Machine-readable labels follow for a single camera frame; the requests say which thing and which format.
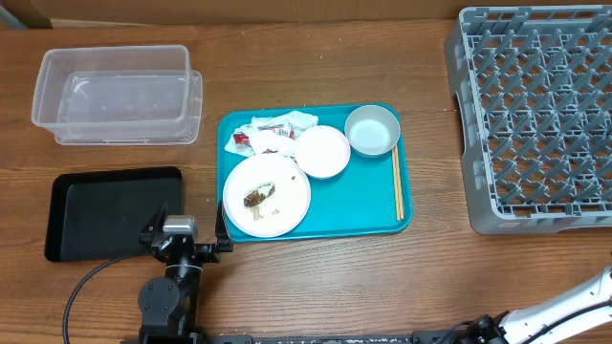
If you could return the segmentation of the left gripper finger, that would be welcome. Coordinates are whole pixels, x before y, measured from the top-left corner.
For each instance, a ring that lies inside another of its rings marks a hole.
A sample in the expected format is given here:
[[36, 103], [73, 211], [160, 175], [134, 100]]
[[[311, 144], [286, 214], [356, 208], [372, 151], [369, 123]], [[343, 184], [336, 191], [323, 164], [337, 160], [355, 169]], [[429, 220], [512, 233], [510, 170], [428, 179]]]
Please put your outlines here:
[[143, 234], [155, 234], [163, 228], [164, 221], [167, 217], [167, 202], [162, 202], [156, 210], [153, 217], [142, 229]]
[[219, 201], [217, 204], [215, 237], [218, 245], [230, 244], [230, 234], [227, 226], [224, 204], [222, 201]]

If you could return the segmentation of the small pink plate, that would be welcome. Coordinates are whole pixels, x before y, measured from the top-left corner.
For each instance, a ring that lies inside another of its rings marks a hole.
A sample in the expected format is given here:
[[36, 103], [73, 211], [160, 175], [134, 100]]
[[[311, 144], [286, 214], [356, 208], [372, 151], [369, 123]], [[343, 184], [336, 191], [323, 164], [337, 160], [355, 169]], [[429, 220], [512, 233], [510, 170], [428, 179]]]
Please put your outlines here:
[[318, 125], [304, 131], [295, 141], [295, 161], [310, 177], [330, 179], [348, 165], [351, 147], [340, 130]]

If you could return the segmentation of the grey ceramic bowl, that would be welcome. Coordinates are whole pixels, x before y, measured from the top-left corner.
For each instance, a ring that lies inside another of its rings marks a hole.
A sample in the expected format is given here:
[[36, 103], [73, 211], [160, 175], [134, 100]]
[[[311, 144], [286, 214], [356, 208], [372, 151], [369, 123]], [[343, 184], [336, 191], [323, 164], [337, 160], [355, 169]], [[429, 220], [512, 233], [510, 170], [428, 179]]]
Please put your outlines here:
[[345, 121], [350, 146], [365, 157], [390, 152], [401, 136], [401, 124], [394, 112], [382, 105], [367, 104], [353, 110]]

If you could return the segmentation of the wooden chopstick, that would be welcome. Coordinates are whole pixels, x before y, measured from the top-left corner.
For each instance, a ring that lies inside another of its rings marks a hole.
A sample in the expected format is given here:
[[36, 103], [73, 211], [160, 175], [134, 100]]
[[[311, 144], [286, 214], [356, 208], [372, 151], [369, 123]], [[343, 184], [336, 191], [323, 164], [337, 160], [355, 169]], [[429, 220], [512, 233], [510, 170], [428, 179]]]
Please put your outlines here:
[[391, 150], [392, 157], [392, 171], [393, 171], [393, 186], [395, 194], [395, 208], [396, 208], [396, 221], [400, 221], [403, 218], [402, 215], [402, 200], [401, 200], [401, 180], [399, 179], [398, 172], [398, 147], [397, 144]]
[[394, 189], [396, 195], [396, 217], [397, 221], [399, 222], [404, 218], [404, 197], [402, 189], [398, 146], [395, 146], [393, 148], [392, 158], [394, 168]]

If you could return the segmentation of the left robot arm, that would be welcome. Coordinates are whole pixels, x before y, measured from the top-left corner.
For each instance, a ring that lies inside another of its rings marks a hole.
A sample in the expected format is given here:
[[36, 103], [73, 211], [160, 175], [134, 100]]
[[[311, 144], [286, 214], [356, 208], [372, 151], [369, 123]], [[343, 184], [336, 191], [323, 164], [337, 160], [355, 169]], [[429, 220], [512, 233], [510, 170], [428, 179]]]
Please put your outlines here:
[[140, 343], [209, 343], [197, 325], [203, 265], [218, 263], [233, 251], [224, 204], [217, 205], [215, 237], [211, 244], [198, 244], [196, 220], [188, 215], [169, 215], [167, 204], [144, 226], [139, 242], [159, 262], [164, 276], [147, 281], [140, 290], [142, 312]]

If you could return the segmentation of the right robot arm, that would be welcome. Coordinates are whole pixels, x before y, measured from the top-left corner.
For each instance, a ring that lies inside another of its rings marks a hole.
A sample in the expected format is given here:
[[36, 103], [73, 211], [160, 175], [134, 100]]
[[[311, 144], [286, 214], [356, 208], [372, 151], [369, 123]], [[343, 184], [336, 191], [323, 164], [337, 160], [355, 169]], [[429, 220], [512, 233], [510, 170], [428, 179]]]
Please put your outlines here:
[[552, 344], [611, 321], [611, 268], [544, 303], [483, 317], [457, 343]]

